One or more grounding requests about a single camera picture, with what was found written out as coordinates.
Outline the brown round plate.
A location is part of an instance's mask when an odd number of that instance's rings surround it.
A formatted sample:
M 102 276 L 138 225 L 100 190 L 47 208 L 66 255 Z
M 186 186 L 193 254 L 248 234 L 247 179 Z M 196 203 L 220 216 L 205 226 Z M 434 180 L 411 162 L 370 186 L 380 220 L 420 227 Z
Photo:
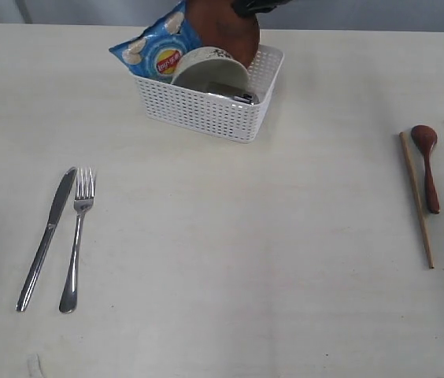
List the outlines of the brown round plate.
M 186 19 L 196 31 L 203 46 L 227 51 L 247 69 L 260 43 L 260 25 L 256 15 L 240 17 L 232 1 L 186 1 Z

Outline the grey ceramic bowl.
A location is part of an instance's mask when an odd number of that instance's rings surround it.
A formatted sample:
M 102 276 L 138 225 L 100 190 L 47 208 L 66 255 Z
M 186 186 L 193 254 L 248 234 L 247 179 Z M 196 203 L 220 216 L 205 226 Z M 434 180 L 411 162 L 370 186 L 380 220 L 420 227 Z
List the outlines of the grey ceramic bowl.
M 247 68 L 227 51 L 203 46 L 180 58 L 172 77 L 172 85 L 204 92 L 210 83 L 246 88 L 249 80 Z

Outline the blue chips bag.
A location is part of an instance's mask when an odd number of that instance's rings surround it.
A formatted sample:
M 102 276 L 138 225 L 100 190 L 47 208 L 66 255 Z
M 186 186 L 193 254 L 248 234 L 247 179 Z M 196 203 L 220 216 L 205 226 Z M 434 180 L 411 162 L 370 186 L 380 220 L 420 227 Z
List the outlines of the blue chips bag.
M 171 82 L 183 55 L 202 46 L 186 12 L 187 3 L 178 2 L 141 35 L 110 47 L 109 52 L 136 76 Z

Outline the wooden chopstick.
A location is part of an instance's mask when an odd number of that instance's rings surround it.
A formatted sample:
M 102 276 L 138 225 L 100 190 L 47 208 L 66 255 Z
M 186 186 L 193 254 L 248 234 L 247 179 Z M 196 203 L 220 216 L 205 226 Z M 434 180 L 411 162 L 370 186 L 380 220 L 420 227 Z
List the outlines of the wooden chopstick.
M 405 165 L 407 168 L 408 176 L 409 176 L 409 182 L 411 185 L 412 193 L 413 193 L 413 200 L 416 207 L 416 215 L 420 227 L 420 234 L 422 237 L 422 242 L 424 244 L 424 252 L 427 259 L 427 266 L 429 269 L 435 268 L 435 263 L 431 251 L 431 243 L 430 243 L 430 237 L 428 234 L 427 224 L 424 216 L 421 196 L 418 188 L 418 180 L 416 177 L 416 170 L 415 166 L 413 164 L 412 160 L 412 154 L 409 149 L 409 143 L 406 132 L 400 132 L 398 134 L 398 137 L 401 142 L 401 148 L 403 151 L 404 159 L 405 159 Z

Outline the dark red wooden spoon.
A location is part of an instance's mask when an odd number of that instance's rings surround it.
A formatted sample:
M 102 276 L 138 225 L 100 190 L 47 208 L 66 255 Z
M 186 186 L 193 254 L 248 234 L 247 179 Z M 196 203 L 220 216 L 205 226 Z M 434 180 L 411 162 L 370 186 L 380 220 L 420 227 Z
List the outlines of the dark red wooden spoon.
M 438 135 L 433 128 L 420 124 L 412 128 L 411 137 L 424 159 L 424 193 L 427 209 L 430 213 L 439 214 L 440 204 L 431 170 L 431 154 L 438 142 Z

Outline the silver fork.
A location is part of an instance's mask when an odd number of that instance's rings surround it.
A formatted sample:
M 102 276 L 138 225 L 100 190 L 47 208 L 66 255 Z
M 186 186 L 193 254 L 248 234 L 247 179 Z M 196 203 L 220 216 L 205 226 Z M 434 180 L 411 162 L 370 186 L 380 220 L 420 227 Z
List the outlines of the silver fork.
M 76 193 L 73 203 L 74 210 L 76 211 L 76 227 L 68 272 L 58 307 L 61 313 L 71 313 L 77 307 L 79 259 L 83 222 L 86 213 L 92 209 L 94 205 L 94 194 L 95 179 L 92 168 L 86 167 L 77 169 Z

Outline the silver table knife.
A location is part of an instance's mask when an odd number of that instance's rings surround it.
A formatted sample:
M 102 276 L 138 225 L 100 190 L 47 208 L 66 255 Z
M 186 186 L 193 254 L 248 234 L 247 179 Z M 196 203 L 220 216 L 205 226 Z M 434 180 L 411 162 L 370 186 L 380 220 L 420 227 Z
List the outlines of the silver table knife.
M 71 193 L 72 185 L 76 178 L 76 171 L 76 167 L 71 167 L 63 175 L 57 187 L 54 199 L 50 207 L 50 212 L 43 236 L 41 238 L 39 247 L 35 253 L 35 257 L 32 261 L 27 277 L 24 281 L 24 285 L 17 300 L 16 311 L 18 313 L 24 312 L 28 308 L 28 304 L 31 300 L 32 293 L 35 289 L 35 285 L 37 284 L 43 266 L 43 262 L 45 261 L 47 251 L 50 247 L 51 240 L 61 219 L 65 204 L 68 201 L 68 197 Z

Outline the metal cup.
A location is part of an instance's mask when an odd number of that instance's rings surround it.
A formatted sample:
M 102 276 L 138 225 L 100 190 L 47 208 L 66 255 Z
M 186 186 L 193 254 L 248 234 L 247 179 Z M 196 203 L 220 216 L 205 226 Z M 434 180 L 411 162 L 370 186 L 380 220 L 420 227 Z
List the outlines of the metal cup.
M 256 105 L 260 103 L 260 99 L 252 91 L 223 83 L 210 82 L 207 84 L 205 92 L 209 95 L 214 95 L 219 98 L 227 98 L 247 105 Z

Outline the white perforated plastic basket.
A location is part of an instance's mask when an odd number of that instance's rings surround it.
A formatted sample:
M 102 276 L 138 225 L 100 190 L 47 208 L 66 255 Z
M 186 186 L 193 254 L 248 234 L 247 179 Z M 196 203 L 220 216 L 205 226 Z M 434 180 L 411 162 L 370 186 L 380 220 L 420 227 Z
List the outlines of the white perforated plastic basket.
M 283 52 L 275 47 L 258 47 L 249 67 L 249 89 L 258 97 L 255 105 L 140 76 L 133 79 L 148 117 L 239 143 L 250 143 L 268 111 L 283 59 Z

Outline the tape piece on table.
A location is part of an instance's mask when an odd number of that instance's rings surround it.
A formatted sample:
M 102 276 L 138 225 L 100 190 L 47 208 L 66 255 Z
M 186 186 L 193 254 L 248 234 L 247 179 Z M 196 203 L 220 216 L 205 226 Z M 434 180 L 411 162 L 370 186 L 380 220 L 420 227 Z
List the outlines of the tape piece on table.
M 28 355 L 27 368 L 29 378 L 44 378 L 40 359 L 37 354 Z

